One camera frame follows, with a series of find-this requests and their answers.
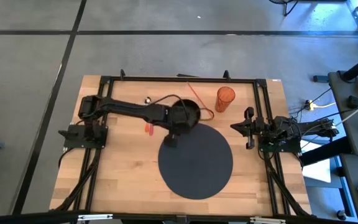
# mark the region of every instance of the orange wire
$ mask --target orange wire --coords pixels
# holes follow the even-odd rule
[[[190,85],[190,83],[189,82],[187,82],[187,85],[190,87],[190,89],[192,90],[192,92],[194,93],[194,95],[196,95],[196,97],[197,97],[197,99],[200,101],[200,103],[203,105],[203,107],[205,107],[205,108],[207,108],[206,106],[205,106],[205,104],[203,103],[203,101],[201,100],[201,98],[198,96],[198,94],[196,93],[196,91],[193,89],[193,87]],[[208,110],[208,113],[209,113],[209,115],[212,117],[212,118],[214,118],[214,114],[212,114],[209,110]]]

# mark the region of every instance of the orange cup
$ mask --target orange cup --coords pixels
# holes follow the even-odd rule
[[[218,90],[216,96],[215,110],[222,113],[230,105],[230,103],[235,99],[236,93],[232,88],[227,86],[221,87]]]

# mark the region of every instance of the concrete floor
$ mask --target concrete floor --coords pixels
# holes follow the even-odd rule
[[[70,30],[79,5],[80,0],[0,0],[0,29]],[[283,17],[282,6],[267,0],[88,0],[80,30],[98,29],[358,30],[346,3],[301,2]],[[6,144],[0,150],[0,215],[10,211],[67,40],[64,35],[0,36],[0,141]],[[77,36],[24,212],[48,209],[63,145],[57,130],[71,120],[83,75],[119,75],[122,68],[137,76],[221,77],[229,70],[232,77],[282,79],[287,106],[296,108],[329,88],[311,82],[313,75],[346,70],[357,62],[358,37],[348,36]],[[333,101],[329,93],[318,104]],[[302,121],[336,111],[332,106],[304,113]],[[309,196],[317,216],[334,218],[332,210],[342,209],[340,197],[324,200],[313,192]],[[320,202],[330,203],[330,209]]]

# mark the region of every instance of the wooden tabletop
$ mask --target wooden tabletop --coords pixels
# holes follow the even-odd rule
[[[98,92],[100,76],[84,76],[73,122],[79,121],[78,108],[82,97]],[[288,116],[287,103],[280,80],[267,80],[273,117]],[[218,130],[228,141],[233,154],[233,171],[225,188],[213,197],[191,200],[173,193],[163,181],[158,169],[158,150],[167,130],[154,127],[154,135],[145,133],[145,121],[139,118],[109,114],[106,147],[102,150],[92,212],[109,213],[174,213],[192,215],[272,215],[265,164],[257,150],[246,150],[247,138],[229,127],[244,120],[244,110],[255,108],[251,84],[242,83],[190,83],[203,103],[214,111],[216,93],[222,86],[236,92],[235,100],[223,113],[215,112],[212,121],[202,121]],[[112,98],[143,104],[146,96],[152,100],[176,94],[201,105],[185,82],[136,82],[115,81]],[[162,104],[172,105],[177,99],[168,98]],[[260,100],[264,118],[262,89]],[[201,118],[207,118],[207,112]],[[59,206],[73,190],[80,176],[84,149],[74,149],[62,160],[50,208]],[[281,153],[285,183],[296,201],[311,212],[305,182],[298,160],[293,154]],[[279,211],[283,213],[282,200],[276,186]],[[83,192],[80,208],[84,207],[87,187]]]

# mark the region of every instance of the black circular mat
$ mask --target black circular mat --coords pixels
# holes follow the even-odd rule
[[[168,187],[190,199],[217,194],[230,179],[233,156],[226,139],[212,127],[197,124],[190,134],[179,137],[178,146],[163,143],[158,167]]]

